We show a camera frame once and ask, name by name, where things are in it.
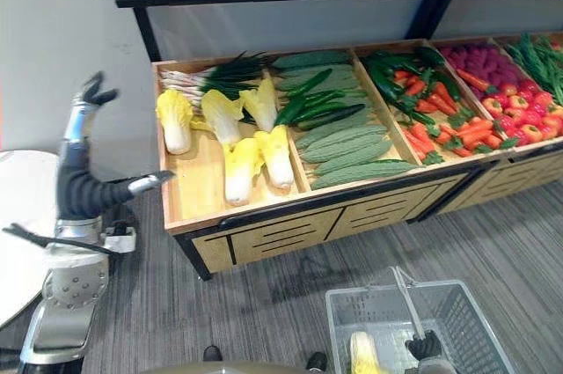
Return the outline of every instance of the black cable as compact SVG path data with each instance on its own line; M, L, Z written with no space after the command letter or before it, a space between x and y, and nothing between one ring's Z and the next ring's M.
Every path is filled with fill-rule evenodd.
M17 236L18 238L28 240L29 242L41 246L43 248L46 247L48 244L61 244L61 245L76 246L77 248L88 249L96 253L105 253L107 255L119 254L115 251L111 251L102 246L85 244L83 242L76 242L75 240L71 240L71 239L46 238L44 236L39 236L36 235L35 233L31 233L30 231L27 231L17 223L12 223L11 227L4 227L2 230L14 236Z

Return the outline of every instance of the carrot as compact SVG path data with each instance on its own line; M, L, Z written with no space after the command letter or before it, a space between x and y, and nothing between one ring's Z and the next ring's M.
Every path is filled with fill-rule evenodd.
M408 78L408 80L406 81L406 86L411 86L412 84L414 84L416 81L419 80L419 77L417 77L416 75L412 75L411 77Z
M471 144L480 141L482 139L488 138L491 135L490 130L480 130L477 132L471 132L470 134L463 135L461 140L464 143L464 147L469 148Z
M502 140L496 137L495 135L490 135L487 138L485 138L483 142L485 143L485 145L488 145L493 150L498 150L499 147L501 146Z
M467 84L474 86L479 91L484 92L485 94L494 94L497 90L494 85L489 84L487 81L484 81L480 77L476 77L469 72L466 72L462 69L457 69L457 74L461 77Z
M448 92L446 85L444 85L442 82L436 82L434 86L434 92L438 94L440 97L442 97L448 106L450 106L451 108L457 111L456 102L450 96L450 93Z
M428 147L432 147L432 150L434 149L434 144L432 143L432 140L430 139L430 136L428 135L428 131L426 130L426 126L424 126L419 121L416 121L413 124L413 126L411 127L411 134L413 134L415 137L417 137L422 142L424 142Z
M440 123L438 127L442 132L445 132L450 136L457 136L456 130L454 130L448 123Z
M414 110L419 113L433 113L438 111L438 107L428 103L425 99L419 99Z
M395 82L400 81L401 79L407 79L411 76L411 72L407 72L406 70L395 70L394 74Z
M470 157L472 155L472 152L467 150L466 148L455 148L452 151L458 154L459 157Z
M411 134L408 130L404 130L406 139L411 145L416 149L424 153L426 156L430 151L434 151L434 145L432 143L425 143L419 138Z
M480 145L485 145L485 143L483 143L483 141L475 141L474 143L470 143L469 145L467 145L467 147L465 148L467 148L467 150L469 151L473 151Z
M462 132L475 132L477 130L484 130L484 129L488 129L488 130L493 129L493 123L491 121L480 120L475 123L469 123L466 127L462 126L457 131L459 133L462 133Z
M444 145L446 142L448 142L451 139L451 135L447 132L440 132L440 135L435 138L434 140L439 143L440 145Z
M448 106L443 98L435 92L433 94L430 94L430 96L428 97L428 102L430 104L434 104L436 107L438 107L438 110L440 110L444 114L447 114L448 116L453 116L457 113L455 108Z
M423 92L424 88L426 88L426 82L418 80L406 89L405 95L412 97L413 95Z

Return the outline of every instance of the black shoe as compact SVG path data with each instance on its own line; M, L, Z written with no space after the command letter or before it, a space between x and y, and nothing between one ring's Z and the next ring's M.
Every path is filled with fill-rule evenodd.
M326 371L326 355L322 352L315 352L309 361L307 361L306 370L309 371Z
M223 355L217 346L207 346L203 351L204 363L216 363L223 360Z

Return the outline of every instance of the gray wall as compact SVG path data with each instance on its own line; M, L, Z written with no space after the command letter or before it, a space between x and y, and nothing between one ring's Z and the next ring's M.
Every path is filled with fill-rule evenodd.
M340 46L404 36L420 0L319 0L153 8L163 58ZM103 69L121 97L94 127L103 178L157 168L150 64L131 10L113 0L2 0L5 149L56 151L79 85ZM436 36L561 29L560 0L454 0Z

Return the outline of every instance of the yellow vegetable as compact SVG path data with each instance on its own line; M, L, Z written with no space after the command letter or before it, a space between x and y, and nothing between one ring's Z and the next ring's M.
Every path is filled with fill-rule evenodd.
M201 110L207 124L223 145L240 141L238 122L244 115L242 103L231 101L218 90L209 90L201 99Z
M371 335L355 332L350 338L351 374L380 374L376 343Z
M275 117L278 115L275 108L275 88L272 79L265 78L260 82L258 90L244 90L239 95L258 128L270 132L274 127Z
M271 133L254 133L264 160L270 180L276 187L293 185L293 170L289 162L288 131L285 125L276 126Z
M244 205L252 189L252 178L260 173L264 160L260 155L258 141L245 138L230 150L223 144L225 157L225 199L231 205Z
M157 99L157 116L165 132L165 145L171 154L190 149L190 121L194 117L189 100L176 90L165 90Z

